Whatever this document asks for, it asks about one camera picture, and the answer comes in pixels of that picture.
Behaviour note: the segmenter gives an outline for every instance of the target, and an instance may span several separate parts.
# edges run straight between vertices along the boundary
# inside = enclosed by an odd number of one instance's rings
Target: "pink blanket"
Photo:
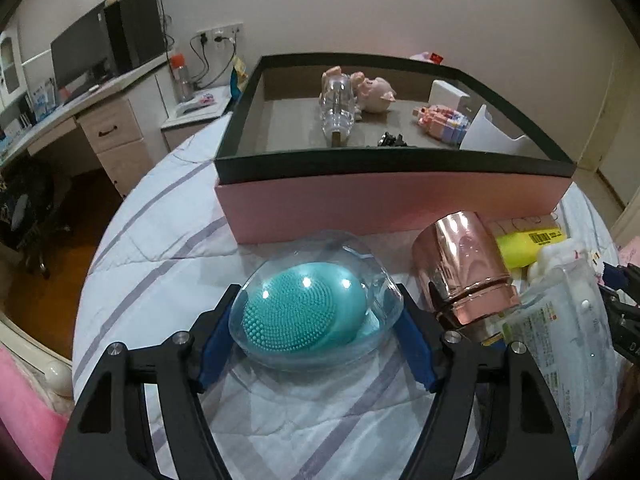
[[[640,236],[636,236],[618,251],[620,265],[634,264],[640,267]]]
[[[34,392],[9,352],[0,346],[0,418],[25,458],[50,480],[66,427]]]

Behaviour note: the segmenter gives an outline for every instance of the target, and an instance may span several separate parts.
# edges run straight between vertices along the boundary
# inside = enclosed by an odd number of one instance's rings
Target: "power outlet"
[[[207,40],[209,40],[209,43],[212,44],[214,48],[225,48],[229,44],[228,41],[217,42],[215,39],[221,36],[222,38],[236,38],[237,40],[242,36],[242,30],[242,22],[237,22],[212,28],[204,28],[203,30],[199,30],[198,34],[206,34]]]

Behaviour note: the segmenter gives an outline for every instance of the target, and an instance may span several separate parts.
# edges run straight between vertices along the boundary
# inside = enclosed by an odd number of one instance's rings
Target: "clear plastic case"
[[[279,370],[345,365],[376,348],[402,295],[354,235],[323,231],[262,264],[231,307],[229,332],[246,354]]]
[[[593,269],[584,259],[554,267],[520,300],[520,306],[483,319],[482,331],[527,345],[558,404],[576,458],[582,457],[596,432],[608,434],[616,406],[618,368]]]

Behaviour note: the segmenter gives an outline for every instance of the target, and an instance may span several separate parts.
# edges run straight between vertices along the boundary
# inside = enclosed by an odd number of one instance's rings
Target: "computer monitor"
[[[53,71],[59,89],[86,72],[90,72],[90,80],[107,75],[110,45],[101,23],[103,8],[104,3],[98,4],[51,42]]]

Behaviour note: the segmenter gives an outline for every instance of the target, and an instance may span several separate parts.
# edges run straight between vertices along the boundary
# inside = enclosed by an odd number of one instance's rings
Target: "rose gold cup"
[[[412,256],[431,309],[452,328],[519,303],[498,245],[476,213],[460,211],[431,224],[416,238]]]

